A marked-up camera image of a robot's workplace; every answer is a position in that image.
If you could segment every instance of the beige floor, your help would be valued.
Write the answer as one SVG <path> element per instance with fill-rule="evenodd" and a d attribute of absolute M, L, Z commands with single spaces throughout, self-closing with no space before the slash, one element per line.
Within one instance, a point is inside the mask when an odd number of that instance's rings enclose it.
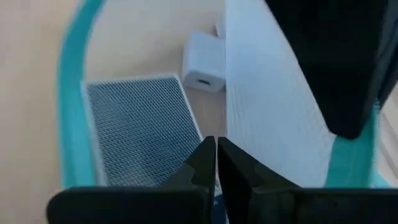
<path fill-rule="evenodd" d="M 0 223 L 43 223 L 45 204 L 58 189 L 55 69 L 65 26 L 78 1 L 0 0 Z M 180 52 L 171 54 L 180 58 Z M 224 102 L 224 95 L 215 100 L 195 90 L 187 95 L 203 135 L 223 133 L 225 111 L 212 108 Z M 209 101 L 212 105 L 202 106 Z M 397 105 L 388 104 L 383 130 L 387 124 L 398 127 L 392 115 Z M 209 116 L 220 122 L 211 122 Z M 395 183 L 391 167 L 398 163 L 398 147 L 391 139 L 383 146 L 387 153 L 380 170 Z"/>

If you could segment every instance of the white fabric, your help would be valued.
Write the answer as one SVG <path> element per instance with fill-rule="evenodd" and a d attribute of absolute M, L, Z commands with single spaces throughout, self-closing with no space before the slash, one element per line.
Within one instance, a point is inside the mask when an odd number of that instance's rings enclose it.
<path fill-rule="evenodd" d="M 226 101 L 232 142 L 296 184 L 323 186 L 335 135 L 264 0 L 226 1 Z"/>

